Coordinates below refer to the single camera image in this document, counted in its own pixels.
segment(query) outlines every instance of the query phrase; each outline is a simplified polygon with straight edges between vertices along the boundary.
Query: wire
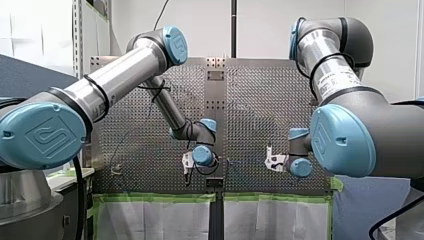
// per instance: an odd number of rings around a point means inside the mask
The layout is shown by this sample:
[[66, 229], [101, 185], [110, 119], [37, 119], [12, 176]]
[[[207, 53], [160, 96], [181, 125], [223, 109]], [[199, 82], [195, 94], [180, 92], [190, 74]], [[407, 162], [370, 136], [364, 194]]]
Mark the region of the wire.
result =
[[78, 188], [78, 219], [77, 219], [77, 231], [75, 235], [76, 240], [82, 239], [82, 232], [84, 229], [85, 222], [85, 187], [84, 179], [82, 178], [81, 165], [79, 163], [78, 156], [73, 159], [75, 167], [75, 175], [77, 177], [77, 188]]
[[300, 64], [299, 64], [299, 61], [298, 61], [298, 58], [297, 58], [297, 44], [298, 44], [298, 41], [299, 41], [299, 28], [300, 28], [300, 23], [303, 22], [303, 21], [306, 21], [306, 18], [300, 17], [296, 21], [295, 38], [294, 38], [295, 39], [294, 60], [295, 60], [296, 67], [297, 67], [297, 70], [299, 71], [299, 73], [302, 76], [309, 79], [309, 76], [300, 68]]
[[185, 182], [186, 182], [186, 187], [189, 187], [190, 186], [190, 184], [191, 184], [191, 178], [193, 177], [193, 170], [194, 170], [194, 162], [193, 162], [193, 166], [191, 166], [191, 171], [190, 171], [190, 174], [186, 174], [185, 175]]
[[375, 240], [373, 234], [374, 232], [380, 228], [383, 224], [387, 223], [388, 221], [394, 219], [395, 217], [398, 217], [402, 214], [404, 214], [405, 212], [411, 210], [412, 208], [416, 207], [417, 205], [419, 205], [422, 201], [424, 201], [424, 196], [421, 196], [417, 199], [415, 199], [413, 202], [409, 203], [408, 205], [402, 207], [401, 209], [397, 210], [396, 212], [390, 214], [389, 216], [381, 219], [380, 221], [378, 221], [376, 224], [374, 224], [370, 230], [368, 231], [368, 235], [370, 237], [371, 240]]
[[157, 28], [157, 26], [158, 26], [158, 23], [159, 23], [159, 20], [161, 19], [162, 14], [163, 14], [163, 12], [165, 11], [166, 5], [168, 5], [168, 2], [169, 2], [169, 0], [166, 0], [166, 1], [165, 1], [165, 4], [163, 4], [162, 11], [160, 12], [158, 19], [156, 20], [155, 27], [153, 28], [153, 31], [155, 31], [155, 30], [156, 30], [156, 28]]
[[165, 79], [162, 79], [162, 83], [160, 84], [159, 87], [145, 87], [145, 86], [137, 86], [137, 88], [139, 89], [147, 89], [147, 90], [159, 90], [155, 93], [155, 95], [152, 98], [152, 104], [149, 106], [149, 114], [147, 115], [147, 117], [150, 117], [150, 114], [152, 113], [152, 107], [153, 107], [153, 103], [155, 102], [156, 98], [159, 96], [159, 94], [162, 92], [163, 89], [168, 90], [169, 92], [171, 92], [171, 87], [165, 87]]

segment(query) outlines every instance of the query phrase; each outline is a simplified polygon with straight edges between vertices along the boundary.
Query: metal pole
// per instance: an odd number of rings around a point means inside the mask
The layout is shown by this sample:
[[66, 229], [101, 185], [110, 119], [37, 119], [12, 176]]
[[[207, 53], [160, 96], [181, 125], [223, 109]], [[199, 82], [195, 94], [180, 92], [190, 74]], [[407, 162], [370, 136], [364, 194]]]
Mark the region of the metal pole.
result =
[[231, 58], [237, 58], [237, 0], [231, 0]]

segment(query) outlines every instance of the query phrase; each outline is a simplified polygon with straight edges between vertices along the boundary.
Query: pegboard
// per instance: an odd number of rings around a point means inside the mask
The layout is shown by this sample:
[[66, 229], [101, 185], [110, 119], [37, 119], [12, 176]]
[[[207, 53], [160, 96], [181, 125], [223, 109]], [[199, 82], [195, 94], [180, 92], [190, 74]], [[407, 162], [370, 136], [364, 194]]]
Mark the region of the pegboard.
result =
[[[94, 57], [92, 70], [114, 59]], [[210, 71], [222, 71], [222, 80], [211, 81]], [[217, 120], [224, 168], [216, 176], [224, 176], [225, 191], [324, 194], [328, 190], [328, 178], [315, 160], [312, 176], [301, 180], [270, 171], [264, 164], [267, 143], [272, 142], [274, 153], [287, 152], [289, 129], [308, 127], [314, 109], [308, 82], [290, 61], [191, 58], [164, 77], [187, 118]], [[172, 139], [159, 110], [150, 106], [149, 94], [135, 89], [95, 126], [94, 192], [205, 192], [205, 177], [196, 173], [185, 187], [181, 157], [187, 142]], [[111, 174], [111, 166], [117, 164], [121, 175]]]
[[328, 179], [315, 159], [313, 173], [305, 179], [264, 167], [268, 143], [273, 154], [287, 153], [290, 128], [309, 127], [314, 101], [295, 65], [286, 60], [229, 59], [226, 74], [225, 190], [325, 193]]

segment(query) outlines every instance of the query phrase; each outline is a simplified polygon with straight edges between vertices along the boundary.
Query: blue joint cover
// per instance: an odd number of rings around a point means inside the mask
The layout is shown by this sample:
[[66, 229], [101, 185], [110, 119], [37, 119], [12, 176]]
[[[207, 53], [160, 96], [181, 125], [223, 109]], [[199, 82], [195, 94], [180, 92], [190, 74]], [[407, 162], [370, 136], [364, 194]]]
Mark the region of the blue joint cover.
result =
[[309, 128], [292, 128], [289, 131], [289, 140], [300, 138], [309, 134]]
[[180, 65], [187, 61], [187, 41], [180, 29], [175, 26], [164, 27], [163, 41], [169, 58], [175, 65]]
[[216, 133], [216, 121], [209, 119], [209, 118], [203, 118], [200, 120], [201, 123], [205, 124], [205, 126], [211, 130], [212, 132]]
[[67, 106], [23, 105], [0, 119], [0, 158], [21, 169], [55, 168], [78, 154], [85, 134], [83, 120]]
[[315, 110], [311, 144], [318, 162], [334, 174], [365, 177], [376, 164], [373, 139], [362, 121], [348, 109], [328, 104]]
[[195, 147], [192, 156], [193, 161], [200, 166], [210, 166], [213, 162], [212, 151], [204, 145]]
[[290, 173], [296, 177], [308, 177], [312, 173], [312, 163], [306, 158], [298, 158], [290, 165]]

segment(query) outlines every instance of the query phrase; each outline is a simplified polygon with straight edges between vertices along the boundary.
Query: black hose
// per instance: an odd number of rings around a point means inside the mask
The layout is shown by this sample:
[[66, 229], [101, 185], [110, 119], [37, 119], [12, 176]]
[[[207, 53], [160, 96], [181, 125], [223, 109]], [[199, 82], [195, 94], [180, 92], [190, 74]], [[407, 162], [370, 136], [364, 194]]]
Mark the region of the black hose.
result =
[[237, 0], [231, 0], [231, 58], [237, 58]]
[[420, 204], [422, 201], [424, 201], [424, 196], [421, 196], [421, 197], [417, 198], [416, 200], [414, 200], [410, 204], [406, 205], [405, 207], [402, 207], [401, 209], [397, 210], [396, 212], [394, 212], [394, 213], [390, 214], [389, 216], [387, 216], [387, 217], [381, 219], [380, 221], [378, 221], [368, 231], [368, 235], [369, 235], [370, 239], [371, 240], [375, 240], [373, 234], [374, 234], [375, 230], [379, 229], [383, 224], [385, 224], [388, 221], [394, 219], [395, 217], [398, 217], [398, 216], [404, 214], [405, 212], [411, 210], [412, 208], [414, 208], [418, 204]]
[[84, 179], [82, 178], [82, 169], [79, 163], [78, 156], [75, 156], [73, 159], [75, 167], [75, 175], [77, 177], [77, 187], [78, 187], [78, 219], [77, 219], [77, 233], [75, 235], [76, 240], [82, 239], [82, 232], [84, 229], [85, 222], [85, 187]]

